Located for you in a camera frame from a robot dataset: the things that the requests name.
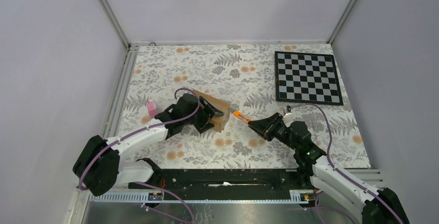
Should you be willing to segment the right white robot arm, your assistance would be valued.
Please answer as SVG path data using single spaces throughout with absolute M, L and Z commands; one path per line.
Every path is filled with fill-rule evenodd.
M 284 117 L 276 113 L 268 118 L 249 121 L 248 126 L 265 140 L 277 139 L 294 150 L 299 186 L 322 190 L 360 223 L 409 223 L 393 190 L 379 189 L 330 163 L 327 153 L 312 141 L 305 122 L 286 124 Z

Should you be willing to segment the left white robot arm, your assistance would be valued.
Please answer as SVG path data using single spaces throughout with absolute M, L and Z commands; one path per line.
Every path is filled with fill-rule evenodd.
M 186 126 L 193 126 L 200 134 L 208 130 L 221 132 L 228 121 L 229 108 L 229 104 L 209 95 L 184 94 L 133 131 L 106 139 L 99 135 L 91 137 L 72 168 L 79 178 L 78 188 L 94 196 L 135 182 L 155 188 L 161 177 L 157 166 L 146 158 L 129 161 L 128 157 L 181 133 Z

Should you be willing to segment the orange black utility knife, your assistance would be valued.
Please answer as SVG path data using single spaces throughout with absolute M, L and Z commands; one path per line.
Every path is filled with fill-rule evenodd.
M 249 117 L 246 114 L 243 114 L 242 112 L 229 108 L 229 112 L 235 116 L 236 118 L 238 118 L 239 120 L 241 120 L 242 122 L 248 124 L 250 121 L 253 121 L 253 119 L 251 117 Z

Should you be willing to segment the brown cardboard express box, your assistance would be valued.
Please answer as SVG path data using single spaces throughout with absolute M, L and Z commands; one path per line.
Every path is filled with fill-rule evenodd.
M 197 90 L 194 93 L 199 98 L 203 113 L 209 119 L 210 129 L 221 133 L 230 117 L 230 104 Z

